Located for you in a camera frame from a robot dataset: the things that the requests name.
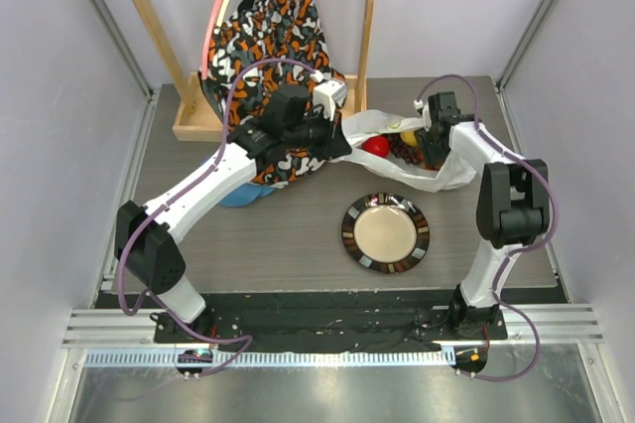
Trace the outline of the white plastic bag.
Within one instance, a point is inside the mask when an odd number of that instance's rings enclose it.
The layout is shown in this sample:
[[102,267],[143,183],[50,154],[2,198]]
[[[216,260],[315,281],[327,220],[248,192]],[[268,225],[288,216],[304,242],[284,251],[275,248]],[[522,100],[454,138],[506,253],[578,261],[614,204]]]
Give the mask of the white plastic bag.
[[438,171],[424,169],[421,165],[406,164],[397,158],[381,158],[364,151],[362,144],[376,136],[414,131],[422,128],[421,117],[402,117],[380,110],[361,111],[342,120],[343,134],[352,152],[334,160],[364,167],[369,172],[403,183],[419,191],[436,193],[461,188],[472,182],[476,172],[467,161],[451,152]]

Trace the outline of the red fake apple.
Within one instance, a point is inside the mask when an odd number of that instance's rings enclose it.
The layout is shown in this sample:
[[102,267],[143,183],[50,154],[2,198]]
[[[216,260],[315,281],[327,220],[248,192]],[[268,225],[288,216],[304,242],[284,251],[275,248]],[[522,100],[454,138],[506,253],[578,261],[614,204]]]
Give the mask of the red fake apple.
[[365,140],[361,149],[377,157],[386,158],[390,153],[390,142],[385,136],[374,136]]

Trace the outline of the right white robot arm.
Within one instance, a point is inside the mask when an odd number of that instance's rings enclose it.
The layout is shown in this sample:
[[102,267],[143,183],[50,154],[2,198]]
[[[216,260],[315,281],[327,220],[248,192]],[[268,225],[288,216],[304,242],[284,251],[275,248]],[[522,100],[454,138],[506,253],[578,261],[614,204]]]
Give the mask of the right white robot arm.
[[417,98],[414,107],[424,119],[415,137],[425,160],[432,164],[455,154],[480,177],[475,222],[481,242],[447,315],[454,335],[476,338],[496,322],[499,289],[521,252],[549,229],[548,168],[514,154],[475,115],[463,114],[452,92]]

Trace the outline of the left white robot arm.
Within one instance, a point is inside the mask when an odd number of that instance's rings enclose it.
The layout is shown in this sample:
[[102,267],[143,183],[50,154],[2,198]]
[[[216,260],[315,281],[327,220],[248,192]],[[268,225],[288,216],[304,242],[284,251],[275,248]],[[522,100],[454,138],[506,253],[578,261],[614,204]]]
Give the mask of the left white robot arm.
[[189,342],[209,335],[211,318],[185,274],[179,243],[207,212],[288,151],[304,150],[318,161],[350,154],[341,128],[346,96],[347,85],[339,79],[314,89],[284,84],[273,92],[263,115],[234,128],[224,147],[181,182],[142,206],[129,201],[118,210],[118,269],[129,270],[175,313],[177,330]]

